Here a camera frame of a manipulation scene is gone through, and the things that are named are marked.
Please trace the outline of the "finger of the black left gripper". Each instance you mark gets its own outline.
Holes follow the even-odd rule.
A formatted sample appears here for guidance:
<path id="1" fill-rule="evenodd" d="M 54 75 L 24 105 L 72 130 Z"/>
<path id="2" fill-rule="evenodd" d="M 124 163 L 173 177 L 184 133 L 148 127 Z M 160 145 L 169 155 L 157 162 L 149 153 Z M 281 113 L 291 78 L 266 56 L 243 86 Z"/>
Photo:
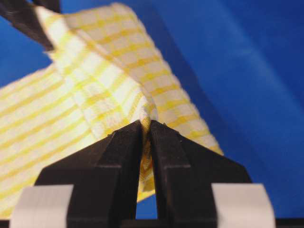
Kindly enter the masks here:
<path id="1" fill-rule="evenodd" d="M 33 0 L 33 3 L 38 6 L 43 6 L 53 12 L 61 13 L 60 0 Z"/>
<path id="2" fill-rule="evenodd" d="M 46 51 L 53 50 L 39 23 L 34 8 L 38 6 L 27 0 L 0 0 L 0 15 L 20 32 L 41 44 Z"/>

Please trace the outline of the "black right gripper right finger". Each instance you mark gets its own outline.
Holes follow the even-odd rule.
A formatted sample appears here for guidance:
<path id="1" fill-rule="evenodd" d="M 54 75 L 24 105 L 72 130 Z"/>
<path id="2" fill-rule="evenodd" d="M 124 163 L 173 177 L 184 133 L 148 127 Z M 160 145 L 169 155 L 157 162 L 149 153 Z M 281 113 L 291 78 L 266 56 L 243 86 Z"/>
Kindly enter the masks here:
<path id="1" fill-rule="evenodd" d="M 152 121 L 158 218 L 171 228 L 273 228 L 262 184 L 244 166 Z"/>

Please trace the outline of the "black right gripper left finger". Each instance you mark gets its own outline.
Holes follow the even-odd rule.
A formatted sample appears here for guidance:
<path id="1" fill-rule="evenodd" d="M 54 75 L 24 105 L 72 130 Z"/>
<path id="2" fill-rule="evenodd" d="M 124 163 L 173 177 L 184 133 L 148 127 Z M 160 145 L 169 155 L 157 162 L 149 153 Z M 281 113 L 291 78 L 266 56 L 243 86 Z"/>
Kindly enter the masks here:
<path id="1" fill-rule="evenodd" d="M 26 187 L 13 228 L 115 228 L 133 219 L 142 154 L 135 121 L 47 167 Z"/>

